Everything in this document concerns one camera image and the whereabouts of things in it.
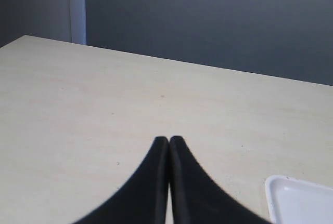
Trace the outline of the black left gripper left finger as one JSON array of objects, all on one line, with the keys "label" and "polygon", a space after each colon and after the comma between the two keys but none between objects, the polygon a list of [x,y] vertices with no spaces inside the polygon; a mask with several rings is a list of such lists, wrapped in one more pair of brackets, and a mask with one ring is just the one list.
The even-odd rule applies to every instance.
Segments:
[{"label": "black left gripper left finger", "polygon": [[156,137],[127,182],[76,223],[165,223],[169,187],[169,142]]}]

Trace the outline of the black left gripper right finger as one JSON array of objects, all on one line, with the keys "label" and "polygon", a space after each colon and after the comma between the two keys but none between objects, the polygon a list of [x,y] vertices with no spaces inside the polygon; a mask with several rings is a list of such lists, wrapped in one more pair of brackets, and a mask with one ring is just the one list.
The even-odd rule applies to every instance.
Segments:
[{"label": "black left gripper right finger", "polygon": [[209,177],[183,137],[170,139],[169,154],[174,223],[268,223]]}]

